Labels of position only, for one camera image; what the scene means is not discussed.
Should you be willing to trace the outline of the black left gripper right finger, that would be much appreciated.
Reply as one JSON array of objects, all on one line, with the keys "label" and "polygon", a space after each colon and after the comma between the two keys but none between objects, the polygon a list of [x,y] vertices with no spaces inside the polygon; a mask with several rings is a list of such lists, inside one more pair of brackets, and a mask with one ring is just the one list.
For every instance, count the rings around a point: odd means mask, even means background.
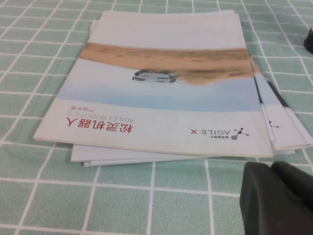
[{"label": "black left gripper right finger", "polygon": [[290,190],[313,208],[313,176],[297,167],[282,161],[274,162],[271,169],[279,176]]}]

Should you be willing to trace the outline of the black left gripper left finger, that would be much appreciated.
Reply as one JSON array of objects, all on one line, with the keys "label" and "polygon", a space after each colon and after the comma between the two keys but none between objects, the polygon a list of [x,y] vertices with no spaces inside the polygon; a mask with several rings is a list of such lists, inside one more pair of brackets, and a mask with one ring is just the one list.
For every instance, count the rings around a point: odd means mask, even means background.
[{"label": "black left gripper left finger", "polygon": [[311,235],[313,209],[264,163],[245,164],[240,208],[247,235]]}]

